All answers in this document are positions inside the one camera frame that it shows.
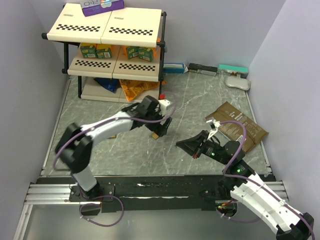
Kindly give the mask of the small brass padlock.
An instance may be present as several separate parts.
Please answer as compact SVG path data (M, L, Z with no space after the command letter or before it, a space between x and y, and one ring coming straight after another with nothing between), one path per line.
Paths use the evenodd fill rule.
M159 138L159 136L154 132L151 137L154 139L154 140L157 140Z

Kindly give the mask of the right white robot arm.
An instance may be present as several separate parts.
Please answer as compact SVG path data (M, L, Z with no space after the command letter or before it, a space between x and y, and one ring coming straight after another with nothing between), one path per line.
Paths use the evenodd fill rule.
M225 172L218 182L223 199L235 200L251 210L275 234L278 240L315 239L314 218L309 213L293 209L280 198L244 161L240 143L230 140L220 145L209 131L176 142L176 146L194 159L205 155L223 165Z

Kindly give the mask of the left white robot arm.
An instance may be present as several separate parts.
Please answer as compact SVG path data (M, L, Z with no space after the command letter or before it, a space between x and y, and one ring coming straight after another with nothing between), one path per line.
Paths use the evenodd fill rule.
M141 102L122 108L111 117L82 126L71 123L55 147L55 159L66 165L87 201L101 195L100 184L90 167L93 148L99 143L120 133L145 126L158 137L166 135L172 117L167 111L175 105L167 99L156 99L150 95Z

